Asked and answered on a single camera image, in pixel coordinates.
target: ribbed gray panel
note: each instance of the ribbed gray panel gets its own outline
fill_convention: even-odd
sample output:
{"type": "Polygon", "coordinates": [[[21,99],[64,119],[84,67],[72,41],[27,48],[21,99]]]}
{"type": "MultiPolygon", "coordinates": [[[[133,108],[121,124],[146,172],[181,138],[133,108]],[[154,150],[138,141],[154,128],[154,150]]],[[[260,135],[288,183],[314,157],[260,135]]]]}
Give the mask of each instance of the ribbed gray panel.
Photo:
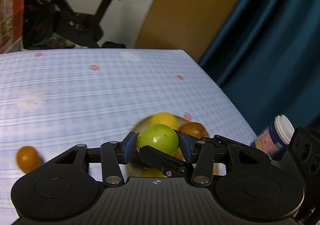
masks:
{"type": "MultiPolygon", "coordinates": [[[[41,225],[19,219],[14,225],[41,225]]],[[[256,223],[234,217],[209,190],[195,188],[184,178],[130,178],[119,188],[104,190],[96,204],[81,215],[50,225],[298,225],[294,219],[256,223]]]]}

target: table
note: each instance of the table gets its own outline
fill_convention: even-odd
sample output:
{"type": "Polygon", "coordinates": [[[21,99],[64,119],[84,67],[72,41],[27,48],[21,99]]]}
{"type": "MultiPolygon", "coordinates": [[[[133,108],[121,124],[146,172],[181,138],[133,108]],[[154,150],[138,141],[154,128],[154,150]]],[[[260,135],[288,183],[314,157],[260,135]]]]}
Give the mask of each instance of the table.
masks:
{"type": "MultiPolygon", "coordinates": [[[[85,143],[121,141],[160,111],[202,123],[250,144],[256,135],[214,81],[183,50],[23,51],[0,57],[0,220],[17,219],[10,190],[23,175],[16,150],[38,149],[45,161],[85,143]]],[[[90,174],[101,180],[100,165],[90,174]]]]}

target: green apple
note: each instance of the green apple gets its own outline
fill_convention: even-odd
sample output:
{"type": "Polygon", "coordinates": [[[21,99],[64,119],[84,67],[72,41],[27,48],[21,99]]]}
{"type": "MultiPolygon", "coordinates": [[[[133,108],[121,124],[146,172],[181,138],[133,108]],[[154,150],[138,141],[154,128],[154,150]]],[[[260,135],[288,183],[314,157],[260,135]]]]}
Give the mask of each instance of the green apple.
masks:
{"type": "Polygon", "coordinates": [[[179,139],[174,130],[164,124],[153,124],[146,127],[137,137],[137,150],[149,145],[170,156],[179,148],[179,139]]]}

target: white lid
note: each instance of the white lid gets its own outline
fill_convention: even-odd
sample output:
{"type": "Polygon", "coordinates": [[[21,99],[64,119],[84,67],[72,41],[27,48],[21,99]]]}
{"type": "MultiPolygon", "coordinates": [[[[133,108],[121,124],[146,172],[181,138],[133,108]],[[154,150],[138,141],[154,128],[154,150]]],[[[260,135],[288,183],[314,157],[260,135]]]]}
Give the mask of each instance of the white lid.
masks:
{"type": "Polygon", "coordinates": [[[275,128],[282,142],[289,145],[294,132],[294,128],[289,119],[285,115],[276,116],[275,128]]]}

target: curtain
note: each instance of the curtain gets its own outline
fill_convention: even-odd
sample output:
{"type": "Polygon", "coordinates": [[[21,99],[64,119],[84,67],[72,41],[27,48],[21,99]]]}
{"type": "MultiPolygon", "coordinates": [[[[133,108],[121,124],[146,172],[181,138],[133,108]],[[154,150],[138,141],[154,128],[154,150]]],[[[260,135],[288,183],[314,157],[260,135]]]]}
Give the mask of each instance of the curtain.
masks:
{"type": "Polygon", "coordinates": [[[320,0],[239,0],[199,65],[259,134],[320,116],[320,0]]]}

